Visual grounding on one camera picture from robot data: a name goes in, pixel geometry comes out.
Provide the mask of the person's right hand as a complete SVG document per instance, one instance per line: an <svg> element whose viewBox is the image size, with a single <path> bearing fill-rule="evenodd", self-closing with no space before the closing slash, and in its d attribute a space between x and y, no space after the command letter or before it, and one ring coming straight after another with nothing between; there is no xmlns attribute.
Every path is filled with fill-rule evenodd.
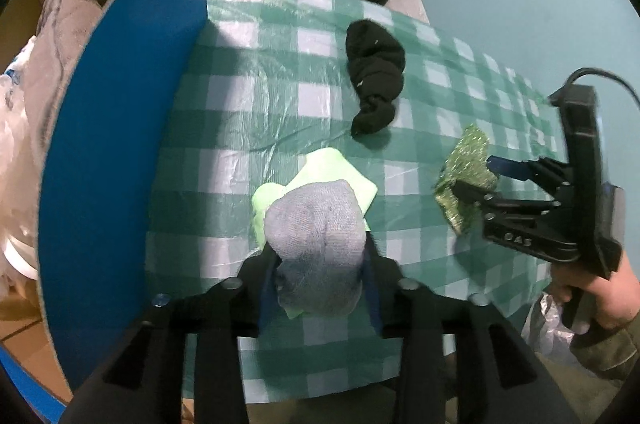
<svg viewBox="0 0 640 424"><path fill-rule="evenodd" d="M627 253L620 255L620 265L610 279L588 273L579 264L552 264L549 292L561 305L578 289L596 300L594 320L605 330L627 326L639 314L639 280L632 270Z"/></svg>

